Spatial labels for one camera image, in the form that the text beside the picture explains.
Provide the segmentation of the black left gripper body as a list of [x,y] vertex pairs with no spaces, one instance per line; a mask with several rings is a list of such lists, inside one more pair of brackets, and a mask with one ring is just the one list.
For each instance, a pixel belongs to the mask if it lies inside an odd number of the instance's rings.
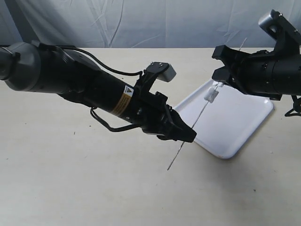
[[139,95],[134,92],[128,106],[128,122],[139,125],[146,134],[156,135],[159,139],[170,139],[172,128],[170,106],[167,96],[160,92]]

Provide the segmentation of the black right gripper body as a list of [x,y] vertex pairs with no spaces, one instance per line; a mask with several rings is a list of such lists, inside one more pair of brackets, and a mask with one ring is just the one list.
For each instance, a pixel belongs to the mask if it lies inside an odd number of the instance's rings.
[[272,72],[276,62],[273,51],[255,53],[236,51],[230,67],[230,85],[243,94],[268,97],[279,101],[282,97],[272,85]]

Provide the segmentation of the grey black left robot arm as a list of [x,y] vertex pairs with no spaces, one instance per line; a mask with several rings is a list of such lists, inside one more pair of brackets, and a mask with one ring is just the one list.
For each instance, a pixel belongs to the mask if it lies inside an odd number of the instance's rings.
[[0,49],[0,79],[15,91],[53,93],[87,106],[91,116],[111,132],[140,128],[161,140],[193,142],[196,132],[167,104],[151,93],[156,80],[176,75],[169,63],[152,62],[138,71],[135,85],[118,79],[118,70],[73,46],[19,42]]

